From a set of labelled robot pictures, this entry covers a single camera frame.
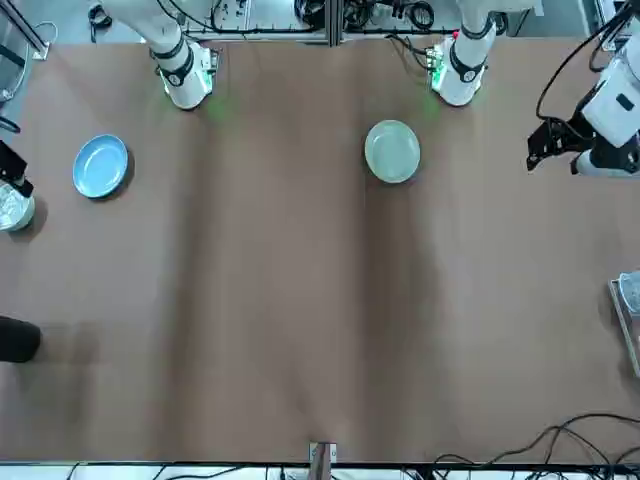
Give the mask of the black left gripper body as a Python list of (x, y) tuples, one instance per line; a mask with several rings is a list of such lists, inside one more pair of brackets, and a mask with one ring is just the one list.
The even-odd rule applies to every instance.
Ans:
[(586, 151), (593, 146), (595, 133), (583, 115), (551, 119), (550, 127), (554, 151)]

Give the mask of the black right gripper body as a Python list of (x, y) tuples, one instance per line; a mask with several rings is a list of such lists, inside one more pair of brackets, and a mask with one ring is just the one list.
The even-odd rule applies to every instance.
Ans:
[(0, 147), (1, 180), (25, 198), (33, 194), (33, 184), (26, 179), (27, 162), (4, 141)]

